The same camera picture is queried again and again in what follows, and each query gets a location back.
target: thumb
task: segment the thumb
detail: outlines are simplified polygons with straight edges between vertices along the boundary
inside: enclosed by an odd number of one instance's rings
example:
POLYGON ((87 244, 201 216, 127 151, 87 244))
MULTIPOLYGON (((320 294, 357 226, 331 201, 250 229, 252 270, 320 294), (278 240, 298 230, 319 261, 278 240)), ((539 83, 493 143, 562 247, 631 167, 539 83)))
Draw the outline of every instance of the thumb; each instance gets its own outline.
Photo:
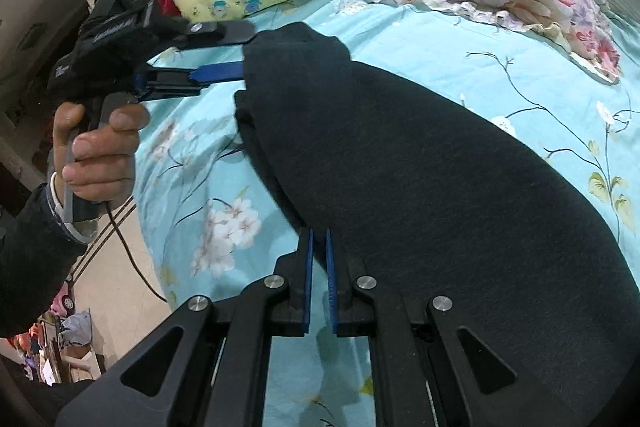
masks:
POLYGON ((63 103, 56 111, 53 121, 53 149, 57 172, 61 172, 65 166, 69 133, 78 126, 82 117, 84 117, 84 106, 71 102, 63 103))

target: human hand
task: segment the human hand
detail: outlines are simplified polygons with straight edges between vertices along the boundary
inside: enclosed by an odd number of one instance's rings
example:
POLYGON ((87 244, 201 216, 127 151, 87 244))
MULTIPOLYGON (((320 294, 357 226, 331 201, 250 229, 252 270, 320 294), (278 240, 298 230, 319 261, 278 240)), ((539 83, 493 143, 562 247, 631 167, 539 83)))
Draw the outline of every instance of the human hand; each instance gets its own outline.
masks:
POLYGON ((64 204, 64 187, 88 201, 111 201, 116 208, 133 190, 136 177, 134 154, 140 145, 138 131, 149 123, 149 113, 140 104, 124 105, 111 113, 109 124, 76 137, 72 150, 75 163, 65 166, 69 133, 84 117, 84 106, 63 103, 56 111, 53 149, 56 166, 55 190, 64 204))

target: floor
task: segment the floor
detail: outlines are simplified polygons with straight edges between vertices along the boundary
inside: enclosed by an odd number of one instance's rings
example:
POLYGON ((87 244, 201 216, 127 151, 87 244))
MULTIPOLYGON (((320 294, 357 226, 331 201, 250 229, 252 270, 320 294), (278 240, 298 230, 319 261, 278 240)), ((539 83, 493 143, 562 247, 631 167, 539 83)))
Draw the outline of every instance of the floor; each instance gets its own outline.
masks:
MULTIPOLYGON (((100 225, 105 227, 106 219, 100 225)), ((162 294, 136 211, 121 224, 120 230, 140 271, 162 294)), ((169 306, 153 295, 135 272, 116 234, 74 282, 74 296, 76 311, 91 310, 94 350, 104 355, 107 368, 170 314, 169 306)))

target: bed sheet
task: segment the bed sheet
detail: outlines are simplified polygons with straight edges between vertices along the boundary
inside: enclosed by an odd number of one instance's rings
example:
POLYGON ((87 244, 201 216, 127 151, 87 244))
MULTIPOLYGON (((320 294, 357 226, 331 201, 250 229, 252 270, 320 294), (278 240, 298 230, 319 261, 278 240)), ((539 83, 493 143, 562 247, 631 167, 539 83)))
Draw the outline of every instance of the bed sheet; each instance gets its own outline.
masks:
MULTIPOLYGON (((545 39, 409 6, 293 0, 251 19, 259 30, 304 21, 339 37, 354 60, 455 100, 524 142, 600 211, 640 281, 635 23, 613 16, 624 75, 618 85, 605 86, 545 39)), ((194 68, 240 58, 239 48, 210 49, 164 54, 156 65, 194 68)), ((173 309, 196 294, 237 295, 297 245, 296 232, 242 154, 233 102, 242 87, 219 84, 198 98, 148 104, 152 121, 137 155, 135 197, 173 309)), ((445 127, 442 132, 446 137, 445 127)), ((327 301, 326 276, 316 266, 310 334, 273 341, 267 427, 374 424, 367 343, 331 334, 327 301)))

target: silver bolt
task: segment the silver bolt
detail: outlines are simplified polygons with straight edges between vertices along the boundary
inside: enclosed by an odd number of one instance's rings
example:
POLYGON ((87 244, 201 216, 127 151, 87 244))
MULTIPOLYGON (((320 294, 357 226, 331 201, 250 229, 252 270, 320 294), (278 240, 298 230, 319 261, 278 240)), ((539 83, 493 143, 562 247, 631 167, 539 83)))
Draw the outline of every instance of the silver bolt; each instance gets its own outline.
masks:
POLYGON ((362 277, 358 277, 356 284, 358 285, 358 288, 360 288, 361 290, 372 290, 373 288, 376 287, 376 285, 378 284, 378 281, 376 281, 370 275, 363 275, 362 277))
POLYGON ((433 307, 441 312, 448 312, 453 308, 453 301, 444 295, 438 295, 433 298, 433 307))
POLYGON ((201 312, 204 308, 209 306, 209 299, 202 295, 196 295, 189 299, 189 309, 192 312, 201 312))
POLYGON ((281 288, 284 285, 284 277, 280 275, 270 275, 264 278, 264 285, 272 290, 281 288))

